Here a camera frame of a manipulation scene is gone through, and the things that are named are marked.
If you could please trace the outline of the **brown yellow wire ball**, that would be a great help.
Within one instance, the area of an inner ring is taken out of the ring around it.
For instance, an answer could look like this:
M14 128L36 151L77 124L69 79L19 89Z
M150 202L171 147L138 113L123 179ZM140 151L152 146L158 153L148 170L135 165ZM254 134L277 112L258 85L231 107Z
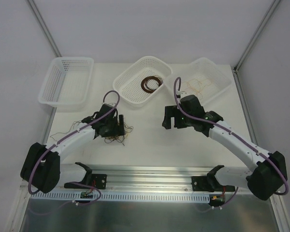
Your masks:
M129 126L127 123L123 123L123 128L124 128L124 132L123 135L116 135L113 137L106 137L104 138L104 142L106 144L110 144L114 141L122 144L123 146L125 145L125 140L127 139L128 135L133 131L134 127L133 126Z

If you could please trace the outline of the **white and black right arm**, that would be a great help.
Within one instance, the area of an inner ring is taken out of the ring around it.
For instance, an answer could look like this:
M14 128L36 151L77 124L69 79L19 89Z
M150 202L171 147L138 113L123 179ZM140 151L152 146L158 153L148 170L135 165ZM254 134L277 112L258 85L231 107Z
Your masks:
M162 126L184 129L192 127L195 131L220 143L239 158L244 168L230 168L217 165L205 176L194 177L192 183L201 191L220 191L223 187L246 188L260 200L268 200L278 195L284 186L289 191L287 168L283 154L273 153L257 146L236 134L223 117L214 111L205 111L194 95L176 96L176 105L164 108Z

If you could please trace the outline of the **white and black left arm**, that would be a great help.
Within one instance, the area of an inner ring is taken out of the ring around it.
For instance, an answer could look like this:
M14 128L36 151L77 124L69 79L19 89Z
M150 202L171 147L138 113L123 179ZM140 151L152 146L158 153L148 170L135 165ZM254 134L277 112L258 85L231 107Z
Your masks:
M124 116L111 105L103 104L99 111L78 122L74 131L66 135L62 142L31 145L20 177L43 193L57 186L66 189L104 189L105 174L93 174L92 169L81 162L62 164L62 161L97 137L116 138L124 135Z

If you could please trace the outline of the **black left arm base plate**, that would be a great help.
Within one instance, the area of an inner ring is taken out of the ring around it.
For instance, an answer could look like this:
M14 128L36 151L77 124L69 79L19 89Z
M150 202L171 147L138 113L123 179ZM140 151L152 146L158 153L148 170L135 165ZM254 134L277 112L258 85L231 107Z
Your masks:
M107 174L90 174L87 183L97 189L106 189Z

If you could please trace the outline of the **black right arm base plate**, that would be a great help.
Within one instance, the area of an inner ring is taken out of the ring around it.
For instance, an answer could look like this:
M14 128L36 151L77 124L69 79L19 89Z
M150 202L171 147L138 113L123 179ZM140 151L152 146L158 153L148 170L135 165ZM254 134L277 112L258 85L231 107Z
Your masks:
M192 176L191 184L193 191L223 192L223 186L214 177Z

